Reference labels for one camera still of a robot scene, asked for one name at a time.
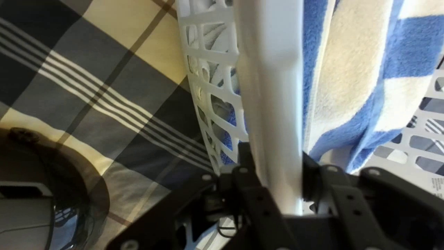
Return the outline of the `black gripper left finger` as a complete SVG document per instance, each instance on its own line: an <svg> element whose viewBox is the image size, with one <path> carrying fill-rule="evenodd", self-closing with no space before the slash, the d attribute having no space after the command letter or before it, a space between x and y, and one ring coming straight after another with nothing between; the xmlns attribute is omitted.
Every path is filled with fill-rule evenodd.
<svg viewBox="0 0 444 250"><path fill-rule="evenodd" d="M191 250L212 228L221 231L223 217L234 221L228 250L276 250L276 235L266 226L276 211L266 196L249 144L241 143L237 165L220 175L192 178L131 222L105 250Z"/></svg>

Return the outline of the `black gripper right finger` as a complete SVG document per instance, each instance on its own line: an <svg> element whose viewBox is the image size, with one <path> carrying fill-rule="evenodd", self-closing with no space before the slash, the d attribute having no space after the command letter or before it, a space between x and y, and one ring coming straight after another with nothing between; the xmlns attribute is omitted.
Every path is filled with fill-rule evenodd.
<svg viewBox="0 0 444 250"><path fill-rule="evenodd" d="M302 156L309 250L444 250L444 200L380 167L350 175Z"/></svg>

